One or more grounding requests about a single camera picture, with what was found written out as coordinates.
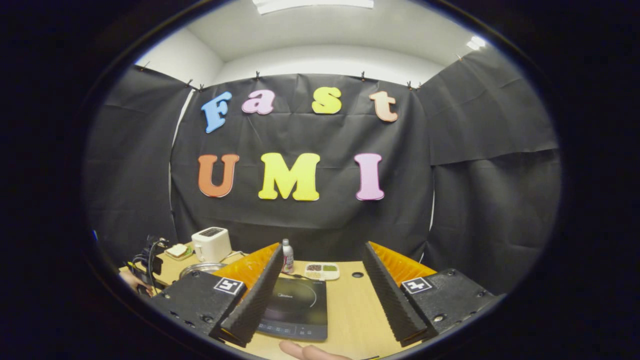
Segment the blue letter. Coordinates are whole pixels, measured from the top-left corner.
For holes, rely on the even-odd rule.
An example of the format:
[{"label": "blue letter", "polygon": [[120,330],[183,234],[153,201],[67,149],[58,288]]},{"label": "blue letter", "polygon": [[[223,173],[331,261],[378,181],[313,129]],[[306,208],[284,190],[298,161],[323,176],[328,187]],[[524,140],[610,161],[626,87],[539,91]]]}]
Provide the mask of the blue letter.
[{"label": "blue letter", "polygon": [[201,110],[204,110],[204,115],[207,117],[207,134],[211,133],[215,129],[219,128],[225,123],[225,119],[220,115],[227,114],[227,102],[231,99],[231,93],[226,91],[220,94],[217,98],[202,105]]}]

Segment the plastic bottle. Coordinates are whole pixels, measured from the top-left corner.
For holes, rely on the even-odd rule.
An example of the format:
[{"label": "plastic bottle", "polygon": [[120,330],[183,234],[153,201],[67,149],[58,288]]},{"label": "plastic bottle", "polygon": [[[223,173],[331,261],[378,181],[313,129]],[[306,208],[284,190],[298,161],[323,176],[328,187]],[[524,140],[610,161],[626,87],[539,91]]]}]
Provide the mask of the plastic bottle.
[{"label": "plastic bottle", "polygon": [[282,254],[284,255],[284,264],[282,272],[287,274],[293,273],[293,248],[289,245],[289,239],[282,240]]}]

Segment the black curtain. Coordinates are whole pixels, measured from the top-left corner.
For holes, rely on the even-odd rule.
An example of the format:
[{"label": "black curtain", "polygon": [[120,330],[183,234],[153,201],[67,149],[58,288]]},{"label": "black curtain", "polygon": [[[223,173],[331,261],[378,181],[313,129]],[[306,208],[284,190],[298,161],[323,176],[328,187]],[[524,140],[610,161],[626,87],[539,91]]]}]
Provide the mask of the black curtain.
[{"label": "black curtain", "polygon": [[491,47],[422,85],[434,174],[423,263],[511,290],[547,242],[561,166],[552,122],[529,82]]},{"label": "black curtain", "polygon": [[[342,92],[341,110],[333,115],[312,110],[313,93],[322,86]],[[241,109],[254,90],[276,97],[267,115]],[[229,91],[226,123],[206,133],[201,107]],[[386,91],[396,99],[399,118],[376,116],[369,95]],[[433,196],[424,111],[406,86],[334,75],[283,75],[233,81],[197,92],[190,101],[173,148],[172,204],[181,242],[210,226],[229,229],[232,248],[245,252],[288,238],[296,259],[355,261],[366,241],[374,241],[420,259],[429,231]],[[280,194],[258,198],[262,189],[262,154],[279,152],[291,168],[305,152],[320,155],[316,167],[317,201],[296,201]],[[378,170],[385,197],[360,201],[360,169],[353,157],[382,156]],[[198,157],[216,155],[212,182],[222,181],[220,157],[237,154],[231,192],[207,197],[198,188]]]},{"label": "black curtain", "polygon": [[95,117],[84,160],[84,198],[102,248],[131,259],[148,234],[175,241],[169,158],[184,83],[140,67],[129,69]]}]

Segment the toaster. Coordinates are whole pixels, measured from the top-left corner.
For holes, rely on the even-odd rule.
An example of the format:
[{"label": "toaster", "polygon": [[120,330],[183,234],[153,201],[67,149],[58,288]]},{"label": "toaster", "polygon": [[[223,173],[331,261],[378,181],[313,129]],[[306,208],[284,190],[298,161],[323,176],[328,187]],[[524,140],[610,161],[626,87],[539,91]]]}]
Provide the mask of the toaster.
[{"label": "toaster", "polygon": [[196,257],[203,263],[218,263],[231,253],[229,231],[210,227],[191,235]]}]

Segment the black induction cooker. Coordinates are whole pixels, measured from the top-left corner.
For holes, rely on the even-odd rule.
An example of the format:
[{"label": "black induction cooker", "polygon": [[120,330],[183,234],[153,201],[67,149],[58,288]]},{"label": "black induction cooker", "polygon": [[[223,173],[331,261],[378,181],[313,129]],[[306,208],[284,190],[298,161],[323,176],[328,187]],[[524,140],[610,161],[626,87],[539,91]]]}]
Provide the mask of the black induction cooker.
[{"label": "black induction cooker", "polygon": [[279,277],[257,331],[287,339],[325,340],[326,283]]}]

